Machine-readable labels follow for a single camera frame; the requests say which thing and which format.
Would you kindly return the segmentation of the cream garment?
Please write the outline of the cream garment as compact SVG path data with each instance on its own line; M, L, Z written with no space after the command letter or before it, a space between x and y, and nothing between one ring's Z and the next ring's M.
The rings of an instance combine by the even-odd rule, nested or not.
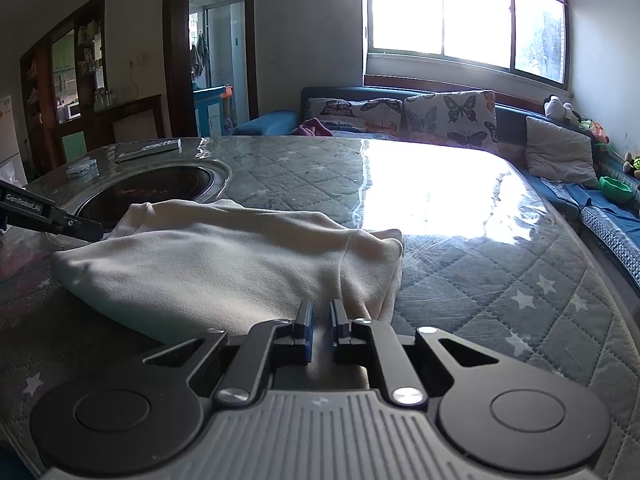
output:
M100 242L57 252L53 277L113 321L170 344L208 328L242 335L299 304L343 301L387 322L404 258L396 229L341 226L322 212L232 200L134 204Z

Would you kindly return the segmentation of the white refrigerator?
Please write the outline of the white refrigerator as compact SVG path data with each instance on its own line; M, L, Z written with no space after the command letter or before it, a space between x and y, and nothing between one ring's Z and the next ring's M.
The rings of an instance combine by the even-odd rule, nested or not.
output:
M0 142L1 179L24 188L27 179L17 142L10 96L0 101Z

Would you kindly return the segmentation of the small card box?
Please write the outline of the small card box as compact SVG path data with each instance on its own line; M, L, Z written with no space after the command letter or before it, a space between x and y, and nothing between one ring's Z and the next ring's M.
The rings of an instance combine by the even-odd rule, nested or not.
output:
M66 174L70 178L81 177L84 174L90 174L90 172L98 169L98 163L94 158L82 158L70 162L66 168Z

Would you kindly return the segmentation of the black round induction cooktop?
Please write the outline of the black round induction cooktop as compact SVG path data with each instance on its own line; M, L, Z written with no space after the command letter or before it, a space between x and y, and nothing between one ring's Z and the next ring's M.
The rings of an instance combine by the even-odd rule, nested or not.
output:
M172 166L134 174L97 192L76 214L99 222L111 231L131 205L166 200L198 200L209 192L218 178L213 170L197 166Z

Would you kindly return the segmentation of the white microwave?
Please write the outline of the white microwave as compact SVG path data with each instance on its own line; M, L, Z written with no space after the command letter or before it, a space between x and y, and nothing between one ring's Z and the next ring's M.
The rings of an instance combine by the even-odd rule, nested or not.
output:
M60 124L76 119L81 116L79 103L62 104L56 109L56 114L58 114L58 122Z

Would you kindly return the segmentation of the dark wooden counter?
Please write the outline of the dark wooden counter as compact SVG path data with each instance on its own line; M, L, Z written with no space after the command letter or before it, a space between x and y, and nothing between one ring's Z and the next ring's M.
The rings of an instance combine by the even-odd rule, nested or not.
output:
M64 141L77 138L88 153L104 146L144 140L160 140L167 136L162 96L147 96L115 104L103 110L86 110L79 118L55 126L51 138L70 162L78 155L67 155Z

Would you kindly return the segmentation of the grey remote control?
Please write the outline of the grey remote control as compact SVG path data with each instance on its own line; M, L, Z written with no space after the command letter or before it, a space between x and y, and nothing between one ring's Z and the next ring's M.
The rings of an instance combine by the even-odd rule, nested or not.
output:
M135 160L146 156L154 156L180 150L180 139L167 139L160 142L143 145L141 148L126 148L126 150L123 151L119 150L116 153L115 162L116 164L122 164L123 162L129 162L130 160Z

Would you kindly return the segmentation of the blue white cabinet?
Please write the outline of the blue white cabinet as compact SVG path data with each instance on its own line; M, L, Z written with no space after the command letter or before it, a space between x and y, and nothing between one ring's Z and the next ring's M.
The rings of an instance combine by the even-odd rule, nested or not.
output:
M230 84L193 91L198 136L212 138L232 135L232 96Z

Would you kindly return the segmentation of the pink cloth on sofa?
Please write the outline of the pink cloth on sofa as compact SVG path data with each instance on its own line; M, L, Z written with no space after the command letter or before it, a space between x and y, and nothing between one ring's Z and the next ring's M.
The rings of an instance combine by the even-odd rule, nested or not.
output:
M326 128L317 117L304 120L300 125L290 132L290 136L313 136L314 138L330 138L333 136L331 130Z

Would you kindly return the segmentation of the small butterfly print cushion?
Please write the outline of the small butterfly print cushion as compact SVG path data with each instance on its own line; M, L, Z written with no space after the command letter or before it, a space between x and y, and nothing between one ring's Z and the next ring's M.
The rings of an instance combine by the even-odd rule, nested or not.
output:
M367 101L309 98L304 118L317 118L333 131L381 133L397 138L401 129L402 102L390 98Z

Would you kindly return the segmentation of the large butterfly print cushion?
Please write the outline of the large butterfly print cushion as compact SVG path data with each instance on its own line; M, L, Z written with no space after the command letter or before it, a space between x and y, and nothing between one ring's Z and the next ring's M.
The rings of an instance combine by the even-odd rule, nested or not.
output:
M405 99L411 142L498 153L496 96L492 90L432 92Z

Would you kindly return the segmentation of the grey plain cushion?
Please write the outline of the grey plain cushion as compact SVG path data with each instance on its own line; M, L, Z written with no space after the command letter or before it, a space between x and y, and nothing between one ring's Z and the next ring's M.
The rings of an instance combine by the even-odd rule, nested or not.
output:
M525 161L530 174L586 188L598 186L589 136L532 116L526 118L526 130Z

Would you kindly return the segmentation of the blue corner sofa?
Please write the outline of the blue corner sofa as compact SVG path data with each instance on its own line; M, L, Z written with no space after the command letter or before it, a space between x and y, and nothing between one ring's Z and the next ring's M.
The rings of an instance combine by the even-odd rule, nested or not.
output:
M491 90L306 87L298 110L262 115L235 132L373 136L498 155L567 220L582 224L631 284L638 284L639 159L614 154L600 125L556 96L537 114L501 103Z

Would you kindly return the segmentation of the green plastic bowl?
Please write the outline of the green plastic bowl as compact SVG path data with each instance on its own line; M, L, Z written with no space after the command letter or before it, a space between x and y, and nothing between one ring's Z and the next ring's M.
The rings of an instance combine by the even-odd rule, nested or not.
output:
M621 180L602 176L599 185L604 197L612 203L626 205L634 198L632 188Z

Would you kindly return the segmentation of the panda plush toy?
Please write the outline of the panda plush toy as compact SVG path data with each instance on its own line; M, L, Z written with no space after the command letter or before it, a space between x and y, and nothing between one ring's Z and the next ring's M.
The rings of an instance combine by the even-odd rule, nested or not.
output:
M574 111L570 102L563 103L554 94L544 100L544 114L555 122L565 122L573 126L579 126L582 121L582 118Z

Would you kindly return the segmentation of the pink orange plush toy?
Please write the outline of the pink orange plush toy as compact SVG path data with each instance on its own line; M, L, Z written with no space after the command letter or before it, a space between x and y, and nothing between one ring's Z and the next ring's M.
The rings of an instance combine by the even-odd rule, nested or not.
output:
M595 120L584 119L580 122L580 126L588 131L599 143L609 144L610 138L606 134L604 128Z

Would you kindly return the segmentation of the green brown plush toy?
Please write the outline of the green brown plush toy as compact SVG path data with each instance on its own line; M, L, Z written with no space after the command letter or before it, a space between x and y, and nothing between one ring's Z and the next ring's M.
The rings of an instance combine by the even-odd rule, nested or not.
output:
M623 173L628 176L640 179L640 157L634 156L631 152L626 152L623 157Z

